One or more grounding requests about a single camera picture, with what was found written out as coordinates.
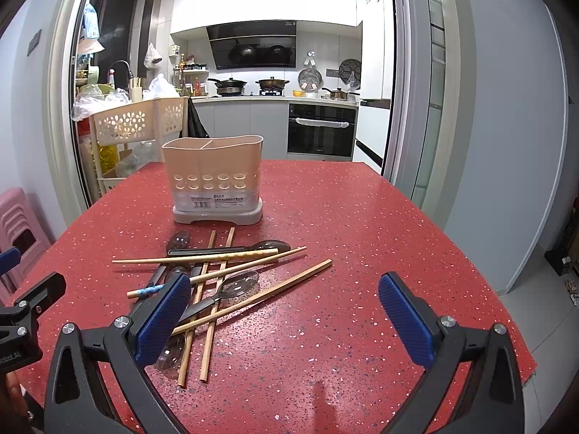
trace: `wooden chopstick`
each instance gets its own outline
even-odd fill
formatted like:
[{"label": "wooden chopstick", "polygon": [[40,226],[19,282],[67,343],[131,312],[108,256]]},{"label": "wooden chopstick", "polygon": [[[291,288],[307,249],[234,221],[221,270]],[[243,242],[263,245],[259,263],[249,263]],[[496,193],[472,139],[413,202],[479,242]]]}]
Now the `wooden chopstick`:
[{"label": "wooden chopstick", "polygon": [[[209,243],[207,245],[208,248],[213,247],[213,243],[215,243],[215,235],[217,235],[216,230],[212,230],[211,236],[209,237]],[[207,270],[209,269],[209,263],[203,263],[203,268],[201,269],[201,274],[207,274]],[[204,282],[199,282],[197,284],[197,288],[195,289],[195,297],[193,297],[193,305],[196,303],[201,302],[203,298],[203,287],[205,286]],[[189,369],[189,359],[191,357],[191,346],[193,345],[193,338],[195,337],[195,330],[190,330],[185,335],[185,350],[183,351],[183,356],[181,358],[181,366],[179,367],[179,378],[177,380],[177,385],[181,388],[185,388],[187,386],[187,370]]]},{"label": "wooden chopstick", "polygon": [[[294,248],[294,249],[291,249],[289,251],[286,251],[285,253],[279,253],[278,255],[270,256],[269,258],[258,259],[257,261],[251,261],[249,263],[243,263],[243,264],[239,264],[237,266],[228,267],[228,268],[223,269],[222,271],[220,270],[220,271],[208,272],[206,275],[203,275],[203,276],[197,276],[197,277],[189,278],[189,282],[191,283],[191,285],[193,285],[193,284],[198,284],[199,282],[208,281],[209,279],[215,279],[217,277],[221,277],[224,275],[233,274],[234,272],[245,271],[246,269],[249,269],[249,268],[254,267],[254,266],[260,266],[263,264],[273,263],[273,262],[277,261],[278,259],[285,258],[286,256],[294,255],[295,253],[299,253],[300,251],[304,251],[306,249],[308,249],[307,246],[301,246],[299,248]],[[163,288],[163,285],[157,285],[154,287],[145,287],[143,289],[130,290],[129,292],[127,292],[127,298],[146,297],[147,295],[152,295],[154,293],[157,293],[162,288]]]},{"label": "wooden chopstick", "polygon": [[219,263],[221,261],[251,261],[258,258],[277,255],[277,248],[242,251],[239,253],[221,253],[220,255],[175,256],[174,258],[148,259],[113,259],[115,264],[166,264],[166,263]]},{"label": "wooden chopstick", "polygon": [[[231,246],[233,242],[233,233],[235,232],[235,228],[231,228],[229,230],[229,236],[227,237],[227,244],[226,246]],[[223,271],[227,267],[227,262],[221,263],[220,271]],[[223,284],[223,277],[219,277],[217,279],[216,289],[219,289],[221,284]],[[211,315],[215,315],[217,310],[219,310],[219,301],[213,305],[211,309]],[[201,360],[201,372],[199,373],[199,380],[206,382],[207,376],[209,374],[209,361],[211,359],[211,350],[213,348],[213,338],[215,337],[215,321],[209,323],[209,327],[207,327],[207,333],[205,334],[205,346],[203,347],[203,359]]]},{"label": "wooden chopstick", "polygon": [[323,271],[324,269],[330,267],[331,265],[332,265],[332,260],[328,259],[328,260],[324,261],[323,263],[317,264],[317,265],[315,265],[315,266],[313,266],[313,267],[311,267],[303,272],[300,272],[299,274],[297,274],[293,277],[290,277],[289,279],[287,279],[283,282],[280,282],[279,284],[274,285],[273,287],[270,287],[268,289],[261,291],[259,294],[253,295],[250,298],[246,298],[243,302],[239,302],[238,304],[235,304],[231,307],[228,307],[228,308],[223,309],[223,310],[219,310],[217,313],[215,313],[213,315],[207,315],[203,318],[192,321],[190,323],[186,323],[186,324],[182,324],[181,326],[177,326],[173,330],[172,335],[178,335],[179,333],[186,332],[190,329],[201,326],[202,324],[216,321],[218,318],[221,318],[222,316],[229,315],[230,313],[233,313],[239,309],[243,309],[244,307],[247,307],[251,304],[264,301],[270,297],[273,297],[274,295],[279,294],[280,292],[283,292],[286,289],[289,289],[290,287],[293,287],[294,285],[302,282],[303,280],[308,279],[309,277],[313,276],[314,274],[317,274],[318,272]]}]

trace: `red table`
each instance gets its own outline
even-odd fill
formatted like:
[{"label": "red table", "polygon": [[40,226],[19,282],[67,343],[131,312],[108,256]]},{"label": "red table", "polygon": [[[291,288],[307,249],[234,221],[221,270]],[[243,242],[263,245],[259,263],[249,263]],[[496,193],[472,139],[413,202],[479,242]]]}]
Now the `red table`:
[{"label": "red table", "polygon": [[[263,219],[237,227],[234,244],[266,238],[308,246],[307,255],[260,275],[265,287],[325,259],[334,265],[279,298],[218,323],[210,380],[198,380],[204,329],[193,346],[187,389],[154,368],[153,383],[190,432],[341,434],[379,432],[418,381],[415,366],[376,296],[378,277],[396,271],[439,315],[463,326],[507,325],[521,377],[535,369],[523,339],[485,279],[457,247],[398,190],[362,163],[264,161]],[[40,318],[43,359],[20,371],[44,399],[52,349],[68,321],[108,326],[129,311],[125,292],[143,286],[150,266],[111,259],[163,255],[167,239],[188,229],[206,247],[223,245],[227,223],[181,226],[172,220],[163,165],[132,175],[84,213],[36,265],[23,289],[50,271],[67,293]],[[468,371],[461,366],[431,428],[450,415]],[[107,367],[105,380],[126,424],[128,405]]]}]

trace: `floor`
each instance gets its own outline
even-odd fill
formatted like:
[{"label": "floor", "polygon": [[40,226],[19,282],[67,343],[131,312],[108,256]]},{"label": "floor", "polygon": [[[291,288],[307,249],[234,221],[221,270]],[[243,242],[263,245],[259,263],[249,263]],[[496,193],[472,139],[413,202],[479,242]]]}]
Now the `floor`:
[{"label": "floor", "polygon": [[535,434],[549,419],[579,369],[579,307],[573,306],[565,280],[535,249],[513,289],[501,297],[529,350],[536,374],[523,388],[525,433]]}]

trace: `barcode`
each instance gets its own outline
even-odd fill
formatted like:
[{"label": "barcode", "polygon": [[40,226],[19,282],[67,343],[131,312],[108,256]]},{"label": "barcode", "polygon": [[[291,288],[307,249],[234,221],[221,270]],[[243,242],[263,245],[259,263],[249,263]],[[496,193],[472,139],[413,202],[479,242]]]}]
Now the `barcode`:
[{"label": "barcode", "polygon": [[193,203],[193,209],[210,209],[211,205],[209,202]]}]

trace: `metal bolt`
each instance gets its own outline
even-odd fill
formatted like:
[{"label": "metal bolt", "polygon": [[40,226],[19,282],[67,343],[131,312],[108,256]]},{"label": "metal bolt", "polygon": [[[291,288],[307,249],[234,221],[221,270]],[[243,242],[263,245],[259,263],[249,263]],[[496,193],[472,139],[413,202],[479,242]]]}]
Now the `metal bolt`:
[{"label": "metal bolt", "polygon": [[502,323],[497,323],[494,325],[494,332],[504,335],[507,332],[507,327]]},{"label": "metal bolt", "polygon": [[74,323],[67,323],[63,326],[63,333],[70,335],[74,331]]},{"label": "metal bolt", "polygon": [[440,322],[442,323],[442,326],[446,326],[447,328],[452,328],[456,324],[456,320],[450,315],[444,315],[440,319]]},{"label": "metal bolt", "polygon": [[117,328],[124,328],[127,325],[128,325],[128,318],[126,316],[120,316],[117,319],[115,319],[115,326]]}]

